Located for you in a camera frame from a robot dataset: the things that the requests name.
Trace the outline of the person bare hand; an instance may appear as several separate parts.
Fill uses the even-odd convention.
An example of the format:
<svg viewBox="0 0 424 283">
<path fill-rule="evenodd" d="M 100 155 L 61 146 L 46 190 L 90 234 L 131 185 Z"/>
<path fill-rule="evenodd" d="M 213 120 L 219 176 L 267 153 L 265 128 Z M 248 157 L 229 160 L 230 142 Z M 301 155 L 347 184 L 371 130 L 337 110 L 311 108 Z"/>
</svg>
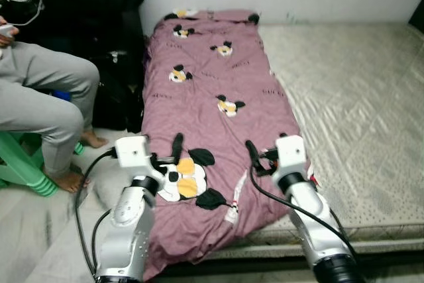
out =
<svg viewBox="0 0 424 283">
<path fill-rule="evenodd" d="M 0 16 L 0 48 L 6 48 L 15 41 L 15 35 L 19 30 L 16 26 L 10 25 Z"/>
</svg>

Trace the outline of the black luggage bag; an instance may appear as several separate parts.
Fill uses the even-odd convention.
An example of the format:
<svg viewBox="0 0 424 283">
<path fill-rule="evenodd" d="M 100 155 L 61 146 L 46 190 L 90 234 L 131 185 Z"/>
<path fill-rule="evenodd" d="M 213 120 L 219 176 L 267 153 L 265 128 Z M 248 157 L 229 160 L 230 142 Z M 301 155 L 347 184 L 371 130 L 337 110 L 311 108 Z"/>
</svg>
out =
<svg viewBox="0 0 424 283">
<path fill-rule="evenodd" d="M 144 34 L 136 9 L 121 11 L 98 26 L 91 61 L 100 73 L 93 125 L 140 132 L 143 102 Z"/>
</svg>

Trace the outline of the purple cartoon print blanket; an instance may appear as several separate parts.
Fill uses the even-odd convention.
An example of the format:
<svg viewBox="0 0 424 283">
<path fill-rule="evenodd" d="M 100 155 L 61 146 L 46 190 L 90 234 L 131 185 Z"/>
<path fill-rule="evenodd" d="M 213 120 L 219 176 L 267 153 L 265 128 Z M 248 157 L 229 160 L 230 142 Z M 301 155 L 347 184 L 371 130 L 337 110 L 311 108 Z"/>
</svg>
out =
<svg viewBox="0 0 424 283">
<path fill-rule="evenodd" d="M 172 11 L 152 32 L 148 55 L 142 133 L 158 156 L 172 153 L 182 133 L 183 152 L 156 196 L 145 280 L 280 220 L 288 208 L 268 198 L 280 194 L 270 179 L 252 185 L 245 141 L 264 150 L 300 132 L 254 11 Z"/>
</svg>

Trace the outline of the white quilted mattress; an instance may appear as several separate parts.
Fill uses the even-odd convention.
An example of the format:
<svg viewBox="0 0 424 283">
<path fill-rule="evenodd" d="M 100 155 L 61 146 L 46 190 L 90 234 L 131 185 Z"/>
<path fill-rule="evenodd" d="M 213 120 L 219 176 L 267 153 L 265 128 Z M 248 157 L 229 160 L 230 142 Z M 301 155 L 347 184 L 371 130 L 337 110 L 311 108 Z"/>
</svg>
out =
<svg viewBox="0 0 424 283">
<path fill-rule="evenodd" d="M 424 241 L 422 44 L 406 25 L 264 25 L 322 195 L 362 253 Z"/>
</svg>

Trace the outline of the green plastic stool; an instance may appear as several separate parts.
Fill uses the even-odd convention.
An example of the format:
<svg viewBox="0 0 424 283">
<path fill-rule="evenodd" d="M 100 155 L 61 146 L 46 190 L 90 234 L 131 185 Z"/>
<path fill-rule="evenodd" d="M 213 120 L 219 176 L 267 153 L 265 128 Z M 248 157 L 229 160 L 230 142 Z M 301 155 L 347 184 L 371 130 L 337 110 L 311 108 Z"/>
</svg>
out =
<svg viewBox="0 0 424 283">
<path fill-rule="evenodd" d="M 21 185 L 41 196 L 60 187 L 43 172 L 42 135 L 0 131 L 0 188 Z"/>
</svg>

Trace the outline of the person in grey trousers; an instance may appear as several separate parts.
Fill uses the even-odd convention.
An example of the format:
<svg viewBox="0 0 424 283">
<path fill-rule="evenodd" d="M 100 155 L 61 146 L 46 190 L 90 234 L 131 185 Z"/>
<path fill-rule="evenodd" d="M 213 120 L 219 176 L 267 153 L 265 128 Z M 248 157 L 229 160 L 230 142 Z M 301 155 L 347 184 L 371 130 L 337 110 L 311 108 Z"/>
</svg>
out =
<svg viewBox="0 0 424 283">
<path fill-rule="evenodd" d="M 17 40 L 0 48 L 0 131 L 42 135 L 43 172 L 67 192 L 83 184 L 76 145 L 108 144 L 93 130 L 99 80 L 97 66 L 77 56 Z"/>
</svg>

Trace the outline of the dark bed frame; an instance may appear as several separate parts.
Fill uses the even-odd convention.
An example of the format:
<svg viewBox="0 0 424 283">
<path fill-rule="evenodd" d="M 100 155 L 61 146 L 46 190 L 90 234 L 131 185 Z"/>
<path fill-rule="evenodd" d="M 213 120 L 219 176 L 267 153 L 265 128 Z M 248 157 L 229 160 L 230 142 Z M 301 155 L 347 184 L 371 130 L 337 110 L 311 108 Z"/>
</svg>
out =
<svg viewBox="0 0 424 283">
<path fill-rule="evenodd" d="M 397 251 L 358 256 L 368 283 L 424 283 L 424 252 Z M 302 256 L 182 262 L 168 266 L 150 283 L 318 283 Z"/>
</svg>

